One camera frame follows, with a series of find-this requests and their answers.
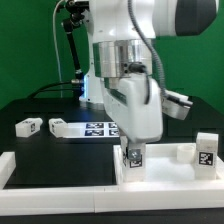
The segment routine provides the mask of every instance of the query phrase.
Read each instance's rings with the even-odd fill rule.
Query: black tabletop
[[[198,98],[185,121],[164,115],[164,133],[158,143],[195,142],[197,133],[219,134],[219,156],[224,158],[224,116]],[[15,124],[40,117],[41,131],[16,138]],[[62,139],[49,132],[48,120],[108,122],[103,111],[80,108],[72,99],[21,99],[0,110],[0,153],[15,151],[16,171],[5,189],[114,185],[113,145],[118,138]],[[224,209],[164,210],[0,217],[0,223],[222,223]]]

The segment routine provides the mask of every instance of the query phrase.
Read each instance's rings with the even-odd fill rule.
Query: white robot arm
[[[190,103],[187,97],[165,89],[163,74],[160,85],[149,77],[153,59],[158,62],[161,73],[163,68],[154,49],[145,45],[146,41],[133,25],[133,17],[147,43],[156,36],[197,35],[215,19],[219,2],[133,0],[133,5],[131,2],[68,0],[67,4],[71,7],[88,5],[84,21],[90,46],[88,83],[92,87],[87,88],[89,93],[94,92],[101,82],[106,112],[121,129],[126,180],[136,181],[133,174],[138,180],[144,179],[145,143],[158,141],[162,136],[162,110],[172,117],[184,119]],[[129,175],[129,169],[133,167],[135,172],[132,169]]]

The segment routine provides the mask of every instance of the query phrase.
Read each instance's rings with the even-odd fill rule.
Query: green wall
[[[157,38],[168,89],[198,96],[224,113],[224,0],[216,21],[197,37]],[[42,85],[57,82],[52,36],[55,0],[2,1],[0,7],[0,107],[24,98]],[[57,17],[63,79],[74,77],[66,36]],[[88,69],[85,29],[75,31],[84,72]],[[42,97],[58,94],[45,93]]]

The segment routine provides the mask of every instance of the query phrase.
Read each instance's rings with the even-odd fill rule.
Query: white tray
[[[145,182],[122,183],[120,147],[115,146],[116,186],[0,190],[0,215],[224,207],[224,163],[218,158],[216,180],[194,180],[192,166],[175,161],[176,146],[147,146]],[[13,167],[14,153],[4,153],[2,187]]]

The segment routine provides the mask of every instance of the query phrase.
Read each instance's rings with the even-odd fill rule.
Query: white cube
[[[195,160],[196,179],[216,179],[218,139],[217,134],[198,133]]]
[[[121,148],[125,150],[127,147],[127,138],[125,136],[121,136],[120,138]],[[130,161],[127,158],[127,152],[122,150],[122,172],[124,182],[139,182],[145,179],[145,144],[139,144],[139,149],[141,151],[141,160],[136,162]]]
[[[40,126],[43,123],[41,118],[27,118],[26,120],[15,125],[16,137],[28,138],[29,136],[40,131]]]
[[[68,128],[68,124],[64,122],[61,118],[58,119],[50,119],[49,120],[49,129],[50,132],[56,137],[61,138],[64,136],[66,130]]]

